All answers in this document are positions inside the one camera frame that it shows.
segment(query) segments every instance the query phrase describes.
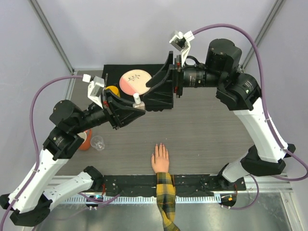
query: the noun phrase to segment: gray wall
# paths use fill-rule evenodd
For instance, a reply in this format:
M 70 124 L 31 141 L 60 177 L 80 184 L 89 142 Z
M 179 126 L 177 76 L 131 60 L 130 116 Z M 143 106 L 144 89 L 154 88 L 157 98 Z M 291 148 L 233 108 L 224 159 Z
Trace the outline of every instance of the gray wall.
M 0 194 L 21 183 L 35 161 L 29 108 L 35 92 L 48 80 L 68 75 L 60 56 L 26 0 L 4 0 L 0 7 Z M 67 82 L 46 89 L 35 108 L 39 147 L 53 125 L 53 106 L 64 97 Z M 21 230 L 10 219 L 5 231 Z
M 161 63 L 174 30 L 230 23 L 256 37 L 275 0 L 38 0 L 74 68 Z M 205 60 L 211 40 L 227 37 L 248 52 L 249 42 L 226 28 L 193 41 L 191 55 Z
M 273 121 L 286 142 L 296 145 L 296 154 L 308 163 L 308 1 L 286 1 L 260 45 L 264 66 L 266 99 Z M 247 70 L 259 77 L 256 59 Z M 289 177 L 305 174 L 294 159 L 287 160 Z M 308 180 L 293 182 L 296 200 L 307 226 Z

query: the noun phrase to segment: human hand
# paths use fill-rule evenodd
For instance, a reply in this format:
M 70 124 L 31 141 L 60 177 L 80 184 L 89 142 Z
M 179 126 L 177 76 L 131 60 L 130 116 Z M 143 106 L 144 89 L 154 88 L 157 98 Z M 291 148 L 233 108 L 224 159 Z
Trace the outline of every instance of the human hand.
M 155 146 L 155 153 L 152 154 L 152 168 L 155 173 L 169 172 L 169 153 L 162 143 L 159 147 L 157 144 Z

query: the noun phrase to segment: human arm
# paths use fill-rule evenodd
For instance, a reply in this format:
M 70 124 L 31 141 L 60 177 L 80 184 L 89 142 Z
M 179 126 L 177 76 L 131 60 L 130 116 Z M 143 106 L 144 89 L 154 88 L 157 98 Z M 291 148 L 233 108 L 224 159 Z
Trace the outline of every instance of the human arm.
M 176 189 L 169 171 L 169 153 L 163 144 L 156 145 L 152 167 L 157 176 L 156 202 L 163 218 L 164 231 L 180 231 L 175 218 Z

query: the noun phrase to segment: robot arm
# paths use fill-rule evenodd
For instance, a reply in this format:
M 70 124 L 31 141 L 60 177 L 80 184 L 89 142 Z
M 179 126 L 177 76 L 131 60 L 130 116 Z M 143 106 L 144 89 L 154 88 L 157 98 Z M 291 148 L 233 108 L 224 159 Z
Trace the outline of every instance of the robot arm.
M 261 90 L 251 75 L 238 71 L 242 51 L 227 39 L 216 39 L 210 43 L 205 63 L 188 56 L 193 34 L 176 33 L 170 41 L 179 51 L 173 61 L 169 52 L 166 63 L 146 84 L 150 90 L 142 96 L 147 111 L 162 111 L 173 108 L 173 95 L 183 94 L 184 87 L 215 87 L 216 97 L 243 122 L 254 141 L 247 154 L 227 164 L 218 174 L 218 183 L 228 188 L 237 179 L 253 174 L 268 176 L 280 174 L 285 162 L 285 151 L 277 145 L 264 117 Z M 186 59 L 195 65 L 187 65 Z M 40 224 L 61 201 L 84 190 L 97 190 L 103 176 L 93 167 L 87 167 L 75 178 L 52 189 L 47 185 L 57 171 L 74 155 L 83 139 L 77 134 L 92 127 L 109 122 L 114 129 L 124 127 L 145 114 L 134 108 L 133 102 L 123 100 L 110 90 L 104 89 L 104 80 L 85 75 L 83 81 L 90 83 L 88 97 L 93 103 L 82 111 L 68 100 L 58 102 L 50 120 L 56 125 L 43 144 L 38 172 L 30 185 L 13 205 L 11 220 L 15 225 L 35 226 Z M 279 137 L 285 148 L 295 151 Z M 7 208 L 16 194 L 29 179 L 34 167 L 17 189 L 0 197 L 0 204 Z
M 104 91 L 101 78 L 89 79 L 88 97 L 94 102 L 82 111 L 69 100 L 58 102 L 50 120 L 56 127 L 50 132 L 39 156 L 39 168 L 30 184 L 13 204 L 11 220 L 15 225 L 33 227 L 40 224 L 48 214 L 65 199 L 86 190 L 97 191 L 103 184 L 103 176 L 94 167 L 87 167 L 73 179 L 53 188 L 47 185 L 74 155 L 83 139 L 78 133 L 110 122 L 114 129 L 131 123 L 145 114 L 144 110 L 132 107 L 132 102 L 123 100 L 110 90 Z M 7 209 L 35 169 L 32 167 L 23 182 L 11 194 L 0 196 L 0 205 Z
M 183 94 L 183 87 L 215 87 L 217 88 L 216 98 L 233 111 L 244 124 L 255 145 L 249 148 L 244 156 L 227 164 L 220 171 L 218 181 L 222 188 L 230 187 L 236 180 L 249 174 L 255 176 L 281 174 L 285 168 L 283 159 L 288 157 L 285 149 L 293 153 L 295 146 L 286 143 L 274 126 L 284 149 L 277 144 L 263 112 L 258 82 L 251 75 L 239 70 L 242 51 L 227 39 L 216 39 L 210 43 L 206 61 L 203 64 L 194 57 L 188 56 L 187 51 L 191 47 L 189 42 L 193 39 L 189 34 L 188 32 L 185 36 L 181 32 L 175 33 L 170 43 L 181 51 L 181 55 L 178 55 L 172 63 L 170 61 L 172 53 L 169 53 L 161 70 L 161 73 L 165 71 L 165 76 L 162 77 L 157 73 L 147 86 L 153 87 L 153 84 L 159 85 L 157 83 L 172 80 L 172 87 L 178 98 Z M 186 59 L 194 60 L 195 64 L 187 65 Z M 149 92 L 144 97 L 151 99 L 151 95 L 152 93 Z

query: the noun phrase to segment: black mat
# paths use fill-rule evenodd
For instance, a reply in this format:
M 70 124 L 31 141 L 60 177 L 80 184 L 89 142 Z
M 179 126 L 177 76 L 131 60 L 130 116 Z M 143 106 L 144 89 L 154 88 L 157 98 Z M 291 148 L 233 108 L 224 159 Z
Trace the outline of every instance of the black mat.
M 102 78 L 106 80 L 106 75 L 108 75 L 107 82 L 105 82 L 106 86 L 117 86 L 120 90 L 121 98 L 134 101 L 133 97 L 130 95 L 125 94 L 120 86 L 119 82 L 126 72 L 139 69 L 148 72 L 151 76 L 155 75 L 163 64 L 136 64 L 136 65 L 104 65 L 103 75 Z

